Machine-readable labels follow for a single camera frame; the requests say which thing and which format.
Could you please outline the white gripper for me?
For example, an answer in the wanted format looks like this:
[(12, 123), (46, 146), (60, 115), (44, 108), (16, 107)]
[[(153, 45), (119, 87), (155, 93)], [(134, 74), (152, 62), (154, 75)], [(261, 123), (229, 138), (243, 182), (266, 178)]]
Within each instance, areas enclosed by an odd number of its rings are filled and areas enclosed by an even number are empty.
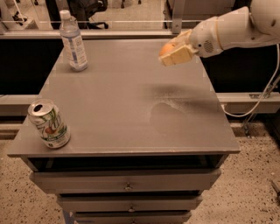
[(217, 17), (204, 20), (192, 30), (182, 31), (173, 38), (170, 43), (174, 48), (158, 58), (164, 66), (173, 66), (190, 61), (195, 53), (202, 58), (218, 55), (222, 53), (222, 47), (217, 31)]

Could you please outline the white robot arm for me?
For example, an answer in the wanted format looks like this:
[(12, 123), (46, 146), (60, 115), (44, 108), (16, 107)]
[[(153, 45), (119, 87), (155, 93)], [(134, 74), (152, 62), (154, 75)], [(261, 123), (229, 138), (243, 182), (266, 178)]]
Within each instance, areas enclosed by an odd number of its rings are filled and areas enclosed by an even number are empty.
[(272, 46), (280, 42), (280, 0), (252, 0), (218, 17), (210, 17), (169, 40), (159, 52), (165, 66), (209, 58), (231, 48)]

